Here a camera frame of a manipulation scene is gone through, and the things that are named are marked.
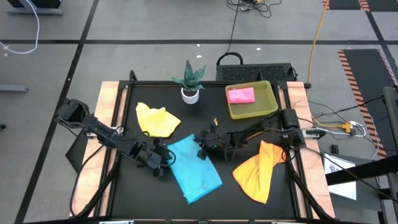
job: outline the green plastic tray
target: green plastic tray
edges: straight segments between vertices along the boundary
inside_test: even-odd
[[[228,90],[238,90],[249,87],[254,88],[254,103],[229,103]],[[264,116],[278,109],[278,104],[269,81],[229,85],[225,87],[225,94],[232,119]]]

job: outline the blue cloth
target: blue cloth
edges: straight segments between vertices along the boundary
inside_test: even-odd
[[[203,161],[197,156],[201,148],[193,141],[193,134],[167,147],[175,153],[176,160],[170,168],[188,204],[223,185],[209,158]]]

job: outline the succulent plant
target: succulent plant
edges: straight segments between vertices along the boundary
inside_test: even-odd
[[[187,64],[185,65],[184,79],[177,79],[173,77],[172,80],[176,83],[181,84],[184,90],[196,92],[200,89],[204,89],[204,87],[199,84],[199,82],[205,74],[205,68],[206,65],[193,72],[191,64],[187,60]]]

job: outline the yellow cable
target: yellow cable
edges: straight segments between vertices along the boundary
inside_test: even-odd
[[[325,14],[326,14],[326,10],[328,8],[329,5],[329,0],[326,1],[325,3],[325,7],[323,7],[323,12],[322,12],[322,16],[321,16],[321,20],[319,21],[318,24],[318,28],[317,28],[317,32],[315,33],[315,38],[313,39],[312,42],[312,48],[311,48],[311,54],[310,54],[310,62],[308,63],[308,75],[307,75],[307,84],[310,83],[310,78],[311,78],[311,68],[312,68],[312,57],[313,57],[313,52],[315,51],[315,46],[318,40],[318,35],[319,35],[319,31],[321,29],[321,26],[323,24],[323,19],[325,18]],[[317,121],[312,115],[311,115],[312,119],[318,123],[320,126],[323,127],[327,127],[327,128],[339,128],[339,125],[327,125],[327,124],[321,124],[319,121]]]

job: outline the yellow cloth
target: yellow cloth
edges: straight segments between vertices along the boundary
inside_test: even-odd
[[[233,176],[242,190],[251,199],[267,203],[271,176],[274,166],[285,162],[282,148],[261,141],[259,154],[242,163],[233,172]]]
[[[145,103],[136,107],[137,119],[142,131],[147,131],[150,137],[169,137],[181,121],[166,111],[165,108],[150,109]]]

